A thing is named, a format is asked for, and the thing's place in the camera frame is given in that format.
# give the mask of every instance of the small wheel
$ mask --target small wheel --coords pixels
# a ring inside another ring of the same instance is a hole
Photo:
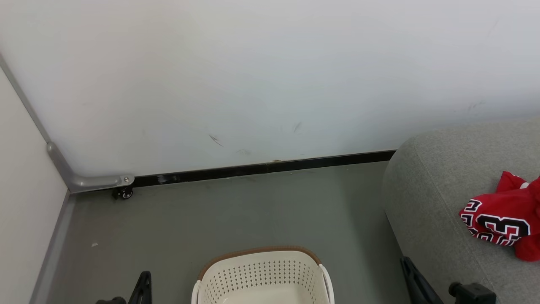
[[[125,191],[122,193],[122,198],[127,200],[133,195],[133,189],[131,189],[129,192]]]
[[[115,188],[112,190],[112,197],[117,200],[119,197],[127,200],[133,195],[133,187]]]

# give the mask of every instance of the white wall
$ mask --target white wall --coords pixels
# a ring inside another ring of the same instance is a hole
[[[394,149],[540,114],[538,37],[536,0],[0,6],[0,52],[85,175]]]
[[[28,303],[67,193],[0,69],[0,303]]]

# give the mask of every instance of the gray floor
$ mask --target gray floor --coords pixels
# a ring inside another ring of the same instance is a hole
[[[49,302],[129,298],[150,270],[153,302],[189,303],[199,271],[235,250],[314,251],[336,303],[408,303],[400,249],[381,207],[386,162],[77,195]]]

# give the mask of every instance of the jersey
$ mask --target jersey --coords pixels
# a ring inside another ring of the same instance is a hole
[[[524,261],[540,260],[540,179],[528,184],[503,172],[493,194],[473,197],[459,215],[472,236],[514,246]]]

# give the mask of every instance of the laundry basket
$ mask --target laundry basket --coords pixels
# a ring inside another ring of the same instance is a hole
[[[334,304],[319,258],[296,246],[263,247],[212,260],[193,287],[191,304]]]

